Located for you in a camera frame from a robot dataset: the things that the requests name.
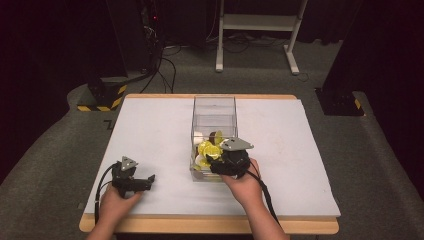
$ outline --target yellow object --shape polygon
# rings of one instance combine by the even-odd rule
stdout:
[[[208,162],[208,160],[203,158],[202,160],[199,161],[199,166],[201,168],[204,168],[204,167],[210,167],[211,164]]]
[[[206,146],[203,149],[203,156],[206,157],[206,155],[211,156],[214,160],[217,160],[221,157],[221,149],[214,145]]]
[[[209,141],[203,141],[199,144],[199,146],[197,147],[197,152],[200,155],[205,156],[205,154],[203,154],[203,150],[207,147],[207,146],[212,146],[212,143]]]
[[[216,131],[215,132],[215,146],[219,146],[219,144],[223,141],[224,139],[222,138],[222,132],[221,131]]]
[[[202,170],[202,168],[199,165],[194,165],[193,168],[196,169],[197,171]]]

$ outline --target gray carpet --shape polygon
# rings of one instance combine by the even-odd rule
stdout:
[[[240,47],[226,45],[231,51]],[[320,239],[424,239],[423,201],[388,145],[365,94],[355,92],[364,117],[325,116],[321,110],[314,89],[322,86],[339,47],[297,43],[298,76],[291,75],[281,45],[227,51],[222,73],[214,71],[212,50],[178,52],[176,47],[164,55],[177,68],[175,93],[294,94],[302,100],[342,214],[339,233]],[[168,62],[163,61],[160,72],[171,81],[173,68]],[[140,92],[147,81],[129,84],[125,94]],[[1,240],[85,238],[79,220],[111,134],[108,121],[115,122],[119,109],[77,111],[84,89],[69,93],[71,110],[33,144],[0,186]],[[159,75],[145,92],[165,92]],[[206,238],[144,235],[140,239]]]

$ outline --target table edge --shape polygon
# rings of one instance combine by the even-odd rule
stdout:
[[[291,94],[165,94],[165,93],[153,93],[153,94],[136,94],[131,93],[125,96],[125,98],[194,98],[195,96],[234,96],[239,99],[297,99],[296,96]]]
[[[336,217],[279,217],[287,234],[336,234]],[[94,214],[84,213],[79,228],[90,232]],[[129,215],[116,227],[121,233],[250,234],[246,216]]]

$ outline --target white paper sheet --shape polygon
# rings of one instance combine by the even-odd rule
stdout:
[[[277,215],[340,216],[300,100],[237,99],[238,136],[255,145]],[[135,178],[156,174],[134,214],[244,215],[224,183],[193,182],[189,171],[193,99],[126,98],[85,213],[103,172],[127,156]],[[105,182],[111,179],[109,173]]]

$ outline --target clear plastic box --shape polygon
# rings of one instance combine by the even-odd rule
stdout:
[[[195,96],[190,159],[193,181],[221,181],[219,175],[210,171],[205,155],[219,160],[222,153],[219,143],[230,137],[237,137],[235,97]]]

